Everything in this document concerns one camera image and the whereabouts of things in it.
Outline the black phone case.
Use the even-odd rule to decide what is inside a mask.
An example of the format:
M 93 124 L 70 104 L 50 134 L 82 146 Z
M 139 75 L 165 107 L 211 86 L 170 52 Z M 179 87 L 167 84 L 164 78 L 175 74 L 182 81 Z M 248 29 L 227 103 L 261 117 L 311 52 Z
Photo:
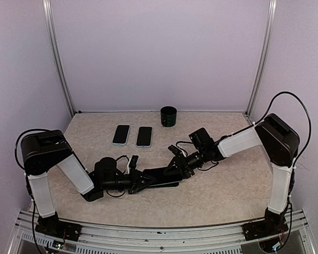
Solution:
M 143 173 L 156 177 L 156 183 L 154 184 L 162 184 L 162 183 L 172 183 L 172 182 L 180 182 L 182 181 L 182 175 L 172 175 L 172 176 L 165 176 L 163 174 L 163 168 L 153 168 L 153 169 L 144 169 Z

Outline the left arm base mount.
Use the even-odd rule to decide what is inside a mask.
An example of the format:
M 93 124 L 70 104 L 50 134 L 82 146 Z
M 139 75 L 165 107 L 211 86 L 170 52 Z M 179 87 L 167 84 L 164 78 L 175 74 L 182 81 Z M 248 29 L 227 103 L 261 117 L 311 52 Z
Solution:
M 57 218 L 39 219 L 35 231 L 51 237 L 77 242 L 82 226 L 77 223 L 65 222 Z

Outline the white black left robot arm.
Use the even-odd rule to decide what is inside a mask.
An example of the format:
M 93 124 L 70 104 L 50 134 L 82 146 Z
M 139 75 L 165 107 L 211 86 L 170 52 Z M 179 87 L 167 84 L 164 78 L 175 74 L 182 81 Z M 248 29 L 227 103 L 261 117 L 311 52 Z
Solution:
M 53 169 L 61 172 L 87 202 L 101 199 L 112 191 L 136 194 L 156 182 L 154 176 L 137 170 L 137 156 L 129 159 L 125 172 L 110 157 L 104 157 L 97 168 L 88 172 L 60 130 L 26 130 L 18 136 L 14 152 L 21 153 L 22 158 L 16 162 L 24 171 L 42 225 L 52 235 L 59 235 L 64 229 L 63 222 L 56 218 L 52 199 L 49 176 Z

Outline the black phone green edge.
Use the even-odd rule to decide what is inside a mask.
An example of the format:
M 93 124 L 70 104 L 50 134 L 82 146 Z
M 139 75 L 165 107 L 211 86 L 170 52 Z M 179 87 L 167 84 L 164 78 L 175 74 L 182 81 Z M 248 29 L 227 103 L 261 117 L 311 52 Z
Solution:
M 153 184 L 150 185 L 150 188 L 164 188 L 164 187 L 177 187 L 179 182 L 172 182 L 172 183 L 162 183 L 162 184 Z

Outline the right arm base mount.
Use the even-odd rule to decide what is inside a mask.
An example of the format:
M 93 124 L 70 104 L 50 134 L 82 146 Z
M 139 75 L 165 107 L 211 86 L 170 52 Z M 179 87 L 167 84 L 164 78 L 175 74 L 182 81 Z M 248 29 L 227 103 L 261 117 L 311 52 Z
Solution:
M 269 237 L 289 230 L 286 222 L 275 225 L 266 220 L 245 223 L 242 225 L 242 229 L 246 241 Z

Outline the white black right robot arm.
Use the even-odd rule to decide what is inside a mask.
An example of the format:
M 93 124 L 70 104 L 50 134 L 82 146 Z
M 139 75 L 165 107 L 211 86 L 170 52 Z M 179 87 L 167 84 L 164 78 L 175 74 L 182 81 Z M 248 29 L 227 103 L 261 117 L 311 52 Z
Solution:
M 189 178 L 194 170 L 207 162 L 219 162 L 242 151 L 261 146 L 272 166 L 272 189 L 268 207 L 260 229 L 266 235 L 280 228 L 294 188 L 296 162 L 303 149 L 300 137 L 286 122 L 274 113 L 265 112 L 261 119 L 237 132 L 214 141 L 205 128 L 189 135 L 196 152 L 185 156 L 181 149 L 169 146 L 174 154 L 164 169 L 166 176 L 180 174 Z

